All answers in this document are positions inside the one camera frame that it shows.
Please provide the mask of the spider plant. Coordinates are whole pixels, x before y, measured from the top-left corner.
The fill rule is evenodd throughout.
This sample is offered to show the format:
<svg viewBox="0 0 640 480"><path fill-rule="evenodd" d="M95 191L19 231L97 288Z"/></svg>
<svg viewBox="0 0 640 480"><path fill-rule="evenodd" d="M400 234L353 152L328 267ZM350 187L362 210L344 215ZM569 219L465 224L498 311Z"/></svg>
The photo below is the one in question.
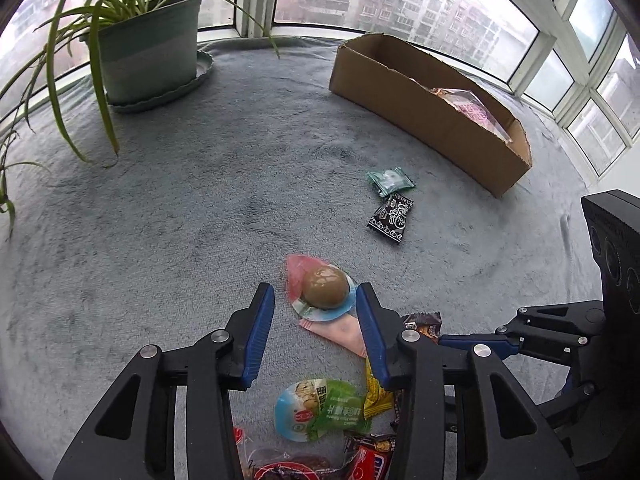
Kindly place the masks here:
<svg viewBox="0 0 640 480"><path fill-rule="evenodd" d="M105 63L100 59L100 55L106 49L100 46L100 42L111 32L140 28L151 18L158 18L189 1L191 0L58 0L52 16L41 23L41 26L48 31L43 46L15 71L1 89L2 94L7 94L22 77L28 78L23 93L15 104L15 117L12 119L8 132L1 138L1 155L6 156L9 153L9 148L17 136L15 125L20 120L25 122L29 120L29 102L32 98L32 92L34 92L34 85L39 77L43 77L58 132L80 160L83 162L88 160L79 151L66 129L56 88L55 55L59 50L68 50L70 44L76 40L85 41L87 45L94 95L96 102L98 102L104 130L113 151L118 153L118 140L111 113L107 110L107 92L103 69ZM239 3L234 0L220 1L233 6L235 11L244 14L265 37L270 36L269 29L256 20L250 12L242 8Z"/></svg>

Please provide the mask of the small spider plant offshoot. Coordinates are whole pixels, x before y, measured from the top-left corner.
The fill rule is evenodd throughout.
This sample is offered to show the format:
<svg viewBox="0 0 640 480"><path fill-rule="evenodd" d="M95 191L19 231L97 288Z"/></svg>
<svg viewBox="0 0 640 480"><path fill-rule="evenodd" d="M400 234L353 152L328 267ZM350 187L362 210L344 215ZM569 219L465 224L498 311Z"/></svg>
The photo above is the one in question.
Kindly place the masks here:
<svg viewBox="0 0 640 480"><path fill-rule="evenodd" d="M9 187L8 173L11 169L17 167L36 167L48 171L49 168L35 162L34 160L10 160L13 144L20 137L15 128L11 128L1 137L1 158L0 158L0 206L1 213L6 214L9 218L8 235L12 237L16 221L16 206L12 200Z"/></svg>

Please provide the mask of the Snickers bar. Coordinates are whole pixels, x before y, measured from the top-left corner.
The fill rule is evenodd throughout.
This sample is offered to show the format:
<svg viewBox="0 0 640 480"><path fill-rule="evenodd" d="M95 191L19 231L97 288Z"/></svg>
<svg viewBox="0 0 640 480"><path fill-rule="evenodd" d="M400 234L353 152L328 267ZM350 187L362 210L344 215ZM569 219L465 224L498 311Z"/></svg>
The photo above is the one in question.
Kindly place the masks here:
<svg viewBox="0 0 640 480"><path fill-rule="evenodd" d="M439 312L411 313L406 315L402 322L407 330L416 330L435 344L439 342L442 329L442 316Z"/></svg>

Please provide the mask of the green blue snack pack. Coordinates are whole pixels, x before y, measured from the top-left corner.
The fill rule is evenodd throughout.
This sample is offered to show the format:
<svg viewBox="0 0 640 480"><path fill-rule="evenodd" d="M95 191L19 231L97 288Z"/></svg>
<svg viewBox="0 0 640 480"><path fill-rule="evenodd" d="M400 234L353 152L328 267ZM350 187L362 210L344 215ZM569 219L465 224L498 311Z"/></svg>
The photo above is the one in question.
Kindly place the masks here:
<svg viewBox="0 0 640 480"><path fill-rule="evenodd" d="M273 410L274 428L293 442L314 442L337 431L366 434L364 397L349 382L314 378L294 382L278 397Z"/></svg>

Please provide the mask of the green plastic flower pot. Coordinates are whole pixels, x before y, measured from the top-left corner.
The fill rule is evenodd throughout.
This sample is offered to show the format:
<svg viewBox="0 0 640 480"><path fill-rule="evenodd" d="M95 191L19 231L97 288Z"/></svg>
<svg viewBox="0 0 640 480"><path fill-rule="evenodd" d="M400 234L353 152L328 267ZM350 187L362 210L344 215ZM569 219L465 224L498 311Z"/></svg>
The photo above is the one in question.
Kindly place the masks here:
<svg viewBox="0 0 640 480"><path fill-rule="evenodd" d="M195 76L202 1L168 0L98 31L106 99L115 104L146 99Z"/></svg>

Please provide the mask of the green pot saucer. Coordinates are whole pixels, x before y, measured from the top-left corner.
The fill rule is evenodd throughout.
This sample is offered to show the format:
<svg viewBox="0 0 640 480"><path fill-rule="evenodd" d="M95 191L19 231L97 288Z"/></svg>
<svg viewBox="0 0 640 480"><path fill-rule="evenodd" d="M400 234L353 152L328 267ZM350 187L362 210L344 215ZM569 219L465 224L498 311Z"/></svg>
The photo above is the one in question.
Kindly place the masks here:
<svg viewBox="0 0 640 480"><path fill-rule="evenodd" d="M214 63L213 55L203 50L197 50L195 76L184 84L180 84L180 86L172 89L157 92L155 96L150 96L149 98L134 102L115 104L111 99L107 99L107 103L110 104L111 108L119 114L138 114L147 112L148 110L154 110L154 108L157 107L165 106L187 96L189 93L205 84L206 81L209 80L209 76L213 73Z"/></svg>

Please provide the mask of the wrapped bread packet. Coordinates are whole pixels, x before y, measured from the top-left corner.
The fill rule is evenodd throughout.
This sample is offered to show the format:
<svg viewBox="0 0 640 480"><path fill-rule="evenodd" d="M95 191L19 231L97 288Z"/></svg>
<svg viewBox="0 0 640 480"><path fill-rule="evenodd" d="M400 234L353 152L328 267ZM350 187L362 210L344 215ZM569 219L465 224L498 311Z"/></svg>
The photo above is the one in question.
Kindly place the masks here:
<svg viewBox="0 0 640 480"><path fill-rule="evenodd" d="M512 142L509 133L504 130L494 115L491 114L484 103L472 91L464 89L431 88L431 92L471 122L474 122L474 124L498 136L506 142L506 144Z"/></svg>

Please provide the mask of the red mixed nuts packet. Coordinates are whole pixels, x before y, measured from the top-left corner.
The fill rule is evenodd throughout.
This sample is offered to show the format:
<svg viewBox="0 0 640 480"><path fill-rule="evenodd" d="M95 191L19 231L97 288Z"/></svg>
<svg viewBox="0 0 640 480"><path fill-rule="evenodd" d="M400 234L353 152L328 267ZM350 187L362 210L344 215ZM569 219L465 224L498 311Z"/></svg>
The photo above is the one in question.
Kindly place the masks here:
<svg viewBox="0 0 640 480"><path fill-rule="evenodd" d="M386 479L396 446L392 434L347 431L343 463L333 467L323 456L260 448L242 428L233 431L244 479Z"/></svg>

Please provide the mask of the teal candy wrapper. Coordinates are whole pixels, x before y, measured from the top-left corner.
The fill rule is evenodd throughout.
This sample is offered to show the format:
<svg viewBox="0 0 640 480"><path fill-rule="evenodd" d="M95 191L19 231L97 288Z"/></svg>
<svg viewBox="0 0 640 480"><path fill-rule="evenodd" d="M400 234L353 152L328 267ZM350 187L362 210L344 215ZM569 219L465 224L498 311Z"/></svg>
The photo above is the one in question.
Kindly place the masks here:
<svg viewBox="0 0 640 480"><path fill-rule="evenodd" d="M375 188L379 198L384 198L402 190L411 190L416 187L413 180L411 180L401 167L394 167L383 171L369 171L367 178Z"/></svg>

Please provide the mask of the packaged braised egg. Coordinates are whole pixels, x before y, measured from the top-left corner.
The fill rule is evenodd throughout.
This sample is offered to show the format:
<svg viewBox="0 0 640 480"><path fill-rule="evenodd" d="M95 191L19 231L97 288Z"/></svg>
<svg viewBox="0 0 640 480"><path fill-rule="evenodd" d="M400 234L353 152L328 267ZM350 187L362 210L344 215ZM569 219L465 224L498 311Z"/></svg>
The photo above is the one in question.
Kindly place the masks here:
<svg viewBox="0 0 640 480"><path fill-rule="evenodd" d="M327 323L355 307L356 285L341 268L302 254L285 259L286 296L304 321Z"/></svg>

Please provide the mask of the grey fleece blanket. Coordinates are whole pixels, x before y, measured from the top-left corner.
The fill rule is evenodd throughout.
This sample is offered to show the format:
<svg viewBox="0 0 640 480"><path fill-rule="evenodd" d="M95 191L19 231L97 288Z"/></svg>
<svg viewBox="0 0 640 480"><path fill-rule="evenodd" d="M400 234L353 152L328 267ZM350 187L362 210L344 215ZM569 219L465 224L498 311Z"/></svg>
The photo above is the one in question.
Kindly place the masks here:
<svg viewBox="0 0 640 480"><path fill-rule="evenodd" d="M304 254L368 282L385 307L437 311L447 333L490 333L519 307L596 299L580 200L586 186L553 133L517 102L533 168L495 198L408 133L329 90L335 44L279 51L220 44L185 98L116 116L104 134L89 81L63 96L83 162L48 110L12 146L17 215L1 223L1 418L51 478L100 397L145 344L194 344L270 283L276 310L262 368L231 397L261 448L339 462L343 439L296 444L274 430L280 393L306 378L363 383L359 358L306 332L286 298L285 259ZM367 227L382 205L369 171L416 185L396 244Z"/></svg>

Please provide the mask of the brown cardboard box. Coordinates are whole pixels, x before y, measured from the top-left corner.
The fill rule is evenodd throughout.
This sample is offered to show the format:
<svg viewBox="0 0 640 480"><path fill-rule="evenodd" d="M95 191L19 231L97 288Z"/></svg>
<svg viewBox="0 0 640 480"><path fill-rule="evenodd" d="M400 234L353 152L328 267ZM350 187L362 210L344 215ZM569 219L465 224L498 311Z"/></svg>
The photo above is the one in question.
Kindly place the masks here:
<svg viewBox="0 0 640 480"><path fill-rule="evenodd" d="M462 73L394 36L343 42L329 89L410 133L493 196L503 196L533 167L526 132L510 110ZM471 92L506 135L456 110L438 89Z"/></svg>

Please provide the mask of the yellow snack packet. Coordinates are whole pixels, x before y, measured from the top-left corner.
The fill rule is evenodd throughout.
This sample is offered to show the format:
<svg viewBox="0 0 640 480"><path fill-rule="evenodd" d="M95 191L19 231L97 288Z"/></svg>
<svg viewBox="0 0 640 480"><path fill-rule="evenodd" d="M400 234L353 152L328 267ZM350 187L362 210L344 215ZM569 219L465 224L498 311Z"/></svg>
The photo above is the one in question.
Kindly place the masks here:
<svg viewBox="0 0 640 480"><path fill-rule="evenodd" d="M364 359L366 375L366 396L363 402L363 417L367 420L381 415L394 407L393 393L386 391L374 377L369 358Z"/></svg>

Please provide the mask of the pink snack sachet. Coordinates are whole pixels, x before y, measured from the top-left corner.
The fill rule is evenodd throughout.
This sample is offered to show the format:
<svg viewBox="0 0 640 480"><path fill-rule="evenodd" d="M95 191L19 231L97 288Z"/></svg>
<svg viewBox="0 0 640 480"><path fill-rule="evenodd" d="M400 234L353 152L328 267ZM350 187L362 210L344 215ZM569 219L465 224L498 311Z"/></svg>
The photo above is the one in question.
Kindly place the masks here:
<svg viewBox="0 0 640 480"><path fill-rule="evenodd" d="M350 314L344 314L330 322L300 320L298 325L309 333L338 344L360 358L367 356L359 322Z"/></svg>

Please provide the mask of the white window frame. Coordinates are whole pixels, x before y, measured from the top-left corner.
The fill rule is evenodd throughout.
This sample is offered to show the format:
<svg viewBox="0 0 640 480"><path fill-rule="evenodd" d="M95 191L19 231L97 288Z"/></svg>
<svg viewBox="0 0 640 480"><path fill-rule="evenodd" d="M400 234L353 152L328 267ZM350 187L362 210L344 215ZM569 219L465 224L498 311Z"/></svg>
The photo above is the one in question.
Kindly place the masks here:
<svg viewBox="0 0 640 480"><path fill-rule="evenodd" d="M551 119L592 188L639 183L639 50L611 0L227 0L204 27L384 32Z"/></svg>

